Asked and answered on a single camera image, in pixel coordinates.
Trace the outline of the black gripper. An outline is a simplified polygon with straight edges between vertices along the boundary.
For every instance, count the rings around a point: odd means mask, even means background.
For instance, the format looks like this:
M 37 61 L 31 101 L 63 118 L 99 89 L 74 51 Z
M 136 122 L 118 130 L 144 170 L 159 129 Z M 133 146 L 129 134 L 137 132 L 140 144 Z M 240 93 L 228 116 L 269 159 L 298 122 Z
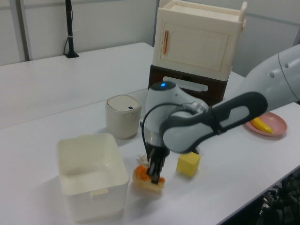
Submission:
M 147 143 L 147 159 L 150 164 L 147 169 L 147 175 L 152 175 L 151 182 L 158 184 L 162 166 L 164 166 L 166 157 L 170 150 L 162 146 L 154 146 Z

